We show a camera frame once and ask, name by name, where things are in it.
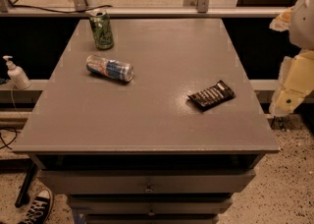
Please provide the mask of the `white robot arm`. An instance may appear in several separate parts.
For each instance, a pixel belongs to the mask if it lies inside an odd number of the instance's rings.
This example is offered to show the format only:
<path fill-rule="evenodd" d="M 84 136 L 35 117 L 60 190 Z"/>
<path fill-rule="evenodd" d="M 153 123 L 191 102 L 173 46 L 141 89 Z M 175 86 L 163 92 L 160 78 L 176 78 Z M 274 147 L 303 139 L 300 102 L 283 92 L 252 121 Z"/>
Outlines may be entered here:
<path fill-rule="evenodd" d="M 297 0 L 269 28 L 287 30 L 290 43 L 300 48 L 293 58 L 284 58 L 269 107 L 272 116 L 285 117 L 314 90 L 314 0 Z"/>

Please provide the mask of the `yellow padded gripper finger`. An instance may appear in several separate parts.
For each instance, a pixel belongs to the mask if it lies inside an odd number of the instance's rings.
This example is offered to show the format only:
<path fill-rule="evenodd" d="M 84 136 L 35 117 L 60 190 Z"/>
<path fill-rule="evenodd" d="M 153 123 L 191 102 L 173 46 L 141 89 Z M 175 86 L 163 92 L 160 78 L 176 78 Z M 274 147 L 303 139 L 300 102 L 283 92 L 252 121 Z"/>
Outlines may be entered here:
<path fill-rule="evenodd" d="M 269 112 L 275 117 L 292 113 L 314 90 L 314 52 L 302 50 L 281 64 L 278 86 L 272 96 Z"/>

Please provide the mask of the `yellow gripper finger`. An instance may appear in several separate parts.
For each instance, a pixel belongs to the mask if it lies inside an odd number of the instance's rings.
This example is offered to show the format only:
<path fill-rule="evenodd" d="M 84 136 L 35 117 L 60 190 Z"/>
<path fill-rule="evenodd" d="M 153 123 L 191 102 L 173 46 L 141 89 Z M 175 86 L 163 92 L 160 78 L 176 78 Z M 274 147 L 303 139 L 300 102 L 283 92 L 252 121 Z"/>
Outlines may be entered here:
<path fill-rule="evenodd" d="M 286 8 L 283 12 L 274 18 L 270 24 L 269 28 L 275 31 L 285 31 L 288 30 L 291 14 L 292 14 L 292 7 Z"/>

